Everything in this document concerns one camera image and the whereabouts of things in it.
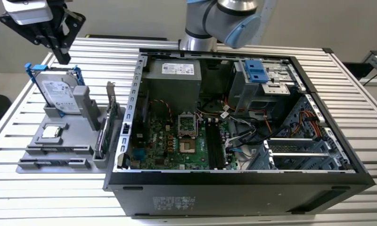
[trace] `metal frame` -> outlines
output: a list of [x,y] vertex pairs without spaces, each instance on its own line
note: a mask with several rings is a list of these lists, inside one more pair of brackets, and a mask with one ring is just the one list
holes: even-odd
[[[119,103],[125,106],[139,48],[177,49],[176,42],[77,38],[71,48],[72,62],[84,70],[91,98],[101,104],[105,83],[116,83]],[[247,46],[219,51],[287,55],[297,58],[332,113],[348,142],[377,184],[377,107],[368,102],[365,89],[356,86],[341,62],[320,48]],[[60,66],[52,58],[51,66]],[[43,98],[28,83],[0,121],[0,162],[17,161],[43,118]],[[15,166],[0,165],[0,224],[143,224],[143,225],[304,225],[377,226],[377,185],[316,216],[263,216],[228,218],[131,219],[119,208],[112,193],[101,190],[103,174],[15,174]]]

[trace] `white wall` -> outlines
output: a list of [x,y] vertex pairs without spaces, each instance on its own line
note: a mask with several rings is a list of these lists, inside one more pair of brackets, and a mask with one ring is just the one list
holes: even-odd
[[[88,18],[83,36],[177,40],[184,34],[185,0],[75,0],[68,5]],[[261,44],[331,47],[343,60],[360,61],[377,49],[377,0],[277,0]],[[0,23],[0,72],[21,72],[24,63],[40,63],[45,53]]]
[[377,0],[277,0],[261,43],[328,47],[360,62],[377,50]]

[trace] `green motherboard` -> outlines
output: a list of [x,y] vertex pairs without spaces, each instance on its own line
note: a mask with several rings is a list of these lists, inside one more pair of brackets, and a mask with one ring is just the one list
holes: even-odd
[[[229,134],[228,123],[219,123],[223,142]],[[209,170],[208,148],[205,136],[205,121],[199,121],[197,136],[179,137],[177,123],[152,118],[149,121],[149,134],[144,150],[139,157],[133,153],[132,165],[144,170]],[[225,166],[228,170],[236,169],[236,159]]]

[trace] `label sticker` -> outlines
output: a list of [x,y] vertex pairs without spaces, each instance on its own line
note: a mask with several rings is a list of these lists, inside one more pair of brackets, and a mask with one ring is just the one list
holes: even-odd
[[64,113],[80,113],[68,84],[61,81],[43,81],[43,85],[55,107]]
[[231,107],[228,105],[224,106],[224,111],[228,111]]
[[155,196],[152,197],[156,210],[192,210],[195,196]]
[[189,64],[163,64],[163,74],[195,74],[195,65]]
[[224,112],[224,113],[221,114],[221,118],[223,118],[223,119],[227,118],[228,115],[229,115],[229,113],[228,113],[228,112]]

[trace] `black cable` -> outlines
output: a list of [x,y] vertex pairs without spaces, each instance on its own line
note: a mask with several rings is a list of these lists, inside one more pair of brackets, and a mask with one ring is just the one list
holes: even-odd
[[267,137],[261,138],[260,140],[243,142],[239,146],[231,148],[239,148],[244,145],[259,145],[264,142],[264,140],[275,137],[284,129],[291,129],[291,126],[281,126],[275,132],[272,132]]
[[377,74],[364,83],[364,86],[377,77]]

